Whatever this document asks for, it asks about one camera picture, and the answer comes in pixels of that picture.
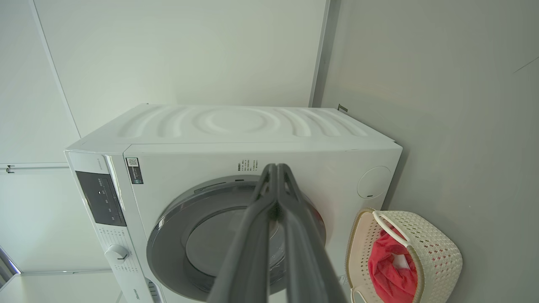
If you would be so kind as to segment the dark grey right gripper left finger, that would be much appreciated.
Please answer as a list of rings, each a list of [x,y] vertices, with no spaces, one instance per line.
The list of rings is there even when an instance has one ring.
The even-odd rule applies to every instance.
[[[269,225],[277,203],[277,165],[268,164],[208,296],[208,303],[266,303]]]

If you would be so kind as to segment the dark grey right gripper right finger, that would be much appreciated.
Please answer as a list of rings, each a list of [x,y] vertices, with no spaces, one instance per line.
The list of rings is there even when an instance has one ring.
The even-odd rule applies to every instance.
[[[285,232],[287,301],[346,303],[319,235],[318,221],[286,164],[278,164],[278,207]]]

